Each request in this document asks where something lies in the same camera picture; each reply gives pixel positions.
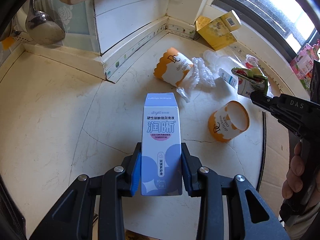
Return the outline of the person's right hand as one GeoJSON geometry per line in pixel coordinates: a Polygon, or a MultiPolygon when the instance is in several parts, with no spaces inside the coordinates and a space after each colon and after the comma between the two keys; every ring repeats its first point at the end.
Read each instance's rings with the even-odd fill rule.
{"type": "Polygon", "coordinates": [[[282,186],[282,196],[289,199],[294,193],[299,192],[303,188],[303,182],[300,176],[304,173],[305,165],[300,157],[301,143],[299,142],[294,148],[294,155],[290,161],[290,167],[286,175],[286,180],[282,186]]]}

